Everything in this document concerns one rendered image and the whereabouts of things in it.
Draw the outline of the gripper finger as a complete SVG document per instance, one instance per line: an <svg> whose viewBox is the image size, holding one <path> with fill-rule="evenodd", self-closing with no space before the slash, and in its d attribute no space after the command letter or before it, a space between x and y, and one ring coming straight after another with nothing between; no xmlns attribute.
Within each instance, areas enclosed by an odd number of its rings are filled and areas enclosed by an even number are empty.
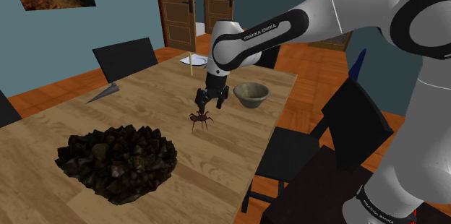
<svg viewBox="0 0 451 224"><path fill-rule="evenodd" d="M200 114L204 114L205 113L205 103L207 100L207 92L205 90L203 90L202 88L199 88L197 90L197 94L196 97L194 99L194 102L197 104L198 106L198 112Z"/></svg>
<svg viewBox="0 0 451 224"><path fill-rule="evenodd" d="M218 100L216 104L217 109L221 109L222 104L226 99L228 99L229 89L222 89L218 91Z"/></svg>

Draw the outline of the brown spider toy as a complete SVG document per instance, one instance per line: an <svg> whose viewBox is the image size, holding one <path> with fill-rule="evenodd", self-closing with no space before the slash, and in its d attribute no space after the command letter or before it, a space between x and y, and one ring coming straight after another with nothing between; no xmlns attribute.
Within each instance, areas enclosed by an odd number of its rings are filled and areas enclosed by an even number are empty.
<svg viewBox="0 0 451 224"><path fill-rule="evenodd" d="M203 126L205 126L205 128L207 129L207 120L211 120L213 121L213 119L211 117L208 116L208 111L206 112L200 112L198 111L196 114L191 113L189 115L189 119L193 122L192 126L194 127L196 122L200 122L201 123L201 128L203 128Z"/></svg>

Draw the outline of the white plate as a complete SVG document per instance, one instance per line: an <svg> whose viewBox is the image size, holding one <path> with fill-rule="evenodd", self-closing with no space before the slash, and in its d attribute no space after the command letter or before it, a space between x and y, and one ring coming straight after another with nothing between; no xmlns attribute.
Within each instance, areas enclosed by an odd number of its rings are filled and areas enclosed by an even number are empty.
<svg viewBox="0 0 451 224"><path fill-rule="evenodd" d="M192 54L192 66L204 66L207 64L208 58L206 56L200 56ZM180 60L181 63L189 65L189 56Z"/></svg>

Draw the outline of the grey-green bowl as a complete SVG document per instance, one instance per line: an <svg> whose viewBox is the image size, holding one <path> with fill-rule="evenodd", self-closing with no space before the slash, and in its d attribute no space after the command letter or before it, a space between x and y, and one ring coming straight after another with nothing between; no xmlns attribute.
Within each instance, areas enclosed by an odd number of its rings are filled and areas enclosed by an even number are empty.
<svg viewBox="0 0 451 224"><path fill-rule="evenodd" d="M233 94L244 107L257 108L269 98L270 90L260 83L243 82L234 87Z"/></svg>

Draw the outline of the wooden table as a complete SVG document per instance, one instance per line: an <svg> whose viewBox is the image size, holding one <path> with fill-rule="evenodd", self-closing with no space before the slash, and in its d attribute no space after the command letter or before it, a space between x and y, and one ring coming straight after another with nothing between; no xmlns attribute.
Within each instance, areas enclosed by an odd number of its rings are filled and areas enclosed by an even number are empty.
<svg viewBox="0 0 451 224"><path fill-rule="evenodd" d="M0 128L0 224L233 224L278 122L296 75L258 66L230 73L227 83L258 82L270 97L258 108L231 96L209 103L206 129L188 116L206 72L179 57L119 80L119 91L16 97L22 120ZM178 163L157 191L116 206L95 195L55 164L73 134L112 126L158 128L171 140Z"/></svg>

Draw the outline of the black chair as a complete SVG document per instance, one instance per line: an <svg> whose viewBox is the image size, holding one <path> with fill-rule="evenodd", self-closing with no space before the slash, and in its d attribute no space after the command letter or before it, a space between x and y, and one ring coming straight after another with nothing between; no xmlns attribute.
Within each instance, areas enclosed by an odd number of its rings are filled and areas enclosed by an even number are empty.
<svg viewBox="0 0 451 224"><path fill-rule="evenodd" d="M14 106L0 90L0 128L21 119L21 115L19 115Z"/></svg>
<svg viewBox="0 0 451 224"><path fill-rule="evenodd" d="M275 127L256 175L276 180L278 196L323 145L335 151L337 170L352 173L393 133L374 101L352 78L328 100L322 114L308 134ZM242 212L251 198L269 204L276 200L248 190Z"/></svg>
<svg viewBox="0 0 451 224"><path fill-rule="evenodd" d="M158 64L149 38L93 49L108 83Z"/></svg>
<svg viewBox="0 0 451 224"><path fill-rule="evenodd" d="M255 63L255 66L261 66L268 69L274 69L278 54L280 51L280 46L274 46L272 48L268 48L267 50L264 50L261 53L260 59L257 63Z"/></svg>

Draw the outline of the grey pointed cone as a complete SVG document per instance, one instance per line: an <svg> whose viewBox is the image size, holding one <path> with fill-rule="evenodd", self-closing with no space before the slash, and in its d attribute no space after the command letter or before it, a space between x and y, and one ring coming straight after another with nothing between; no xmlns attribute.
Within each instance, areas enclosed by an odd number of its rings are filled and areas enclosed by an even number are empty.
<svg viewBox="0 0 451 224"><path fill-rule="evenodd" d="M91 100L89 100L87 103L91 103L93 101L96 101L98 99L101 99L107 95L110 95L114 92L119 91L119 86L112 82L110 86L108 86L103 92L99 93L98 95L96 95L94 98L92 98Z"/></svg>

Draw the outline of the dark rock pile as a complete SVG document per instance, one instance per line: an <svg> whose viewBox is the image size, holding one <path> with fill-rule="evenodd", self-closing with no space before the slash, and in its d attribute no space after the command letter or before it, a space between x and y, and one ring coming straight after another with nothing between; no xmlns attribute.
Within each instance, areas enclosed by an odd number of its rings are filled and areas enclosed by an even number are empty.
<svg viewBox="0 0 451 224"><path fill-rule="evenodd" d="M110 203L133 202L171 177L177 151L159 129L132 125L72 135L58 149L57 166Z"/></svg>

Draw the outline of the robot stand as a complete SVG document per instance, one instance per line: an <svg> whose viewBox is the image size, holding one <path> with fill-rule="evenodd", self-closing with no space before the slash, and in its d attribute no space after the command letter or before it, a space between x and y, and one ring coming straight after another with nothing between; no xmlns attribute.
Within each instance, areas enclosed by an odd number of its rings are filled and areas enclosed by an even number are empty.
<svg viewBox="0 0 451 224"><path fill-rule="evenodd" d="M323 145L263 212L260 224L346 224L343 203L371 175L363 167L337 170L335 151Z"/></svg>

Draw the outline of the blue pointed object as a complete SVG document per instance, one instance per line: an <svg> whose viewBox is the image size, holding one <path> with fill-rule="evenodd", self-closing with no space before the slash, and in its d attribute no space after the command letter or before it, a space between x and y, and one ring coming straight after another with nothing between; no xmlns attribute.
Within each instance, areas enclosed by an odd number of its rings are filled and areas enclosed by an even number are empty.
<svg viewBox="0 0 451 224"><path fill-rule="evenodd" d="M366 55L366 49L363 49L358 58L354 62L353 66L349 69L348 76L354 80L358 79L359 73L361 71L362 64Z"/></svg>

